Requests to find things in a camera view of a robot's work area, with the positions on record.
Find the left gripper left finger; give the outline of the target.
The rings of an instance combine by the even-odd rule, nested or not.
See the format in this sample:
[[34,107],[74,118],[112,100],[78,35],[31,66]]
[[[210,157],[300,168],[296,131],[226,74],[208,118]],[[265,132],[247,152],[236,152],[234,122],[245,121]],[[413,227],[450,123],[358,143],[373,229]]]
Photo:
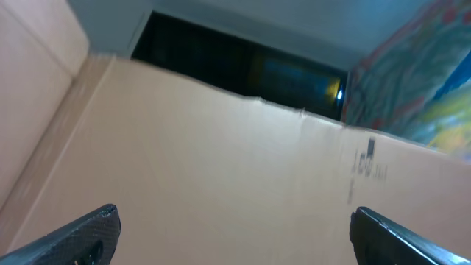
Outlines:
[[109,264],[121,234],[118,209],[106,204],[1,257],[1,265]]

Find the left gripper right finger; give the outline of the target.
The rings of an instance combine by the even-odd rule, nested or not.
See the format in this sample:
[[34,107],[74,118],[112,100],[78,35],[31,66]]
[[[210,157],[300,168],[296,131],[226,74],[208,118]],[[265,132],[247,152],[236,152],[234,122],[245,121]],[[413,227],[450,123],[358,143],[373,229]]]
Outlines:
[[470,265],[367,207],[352,213],[349,236],[359,265]]

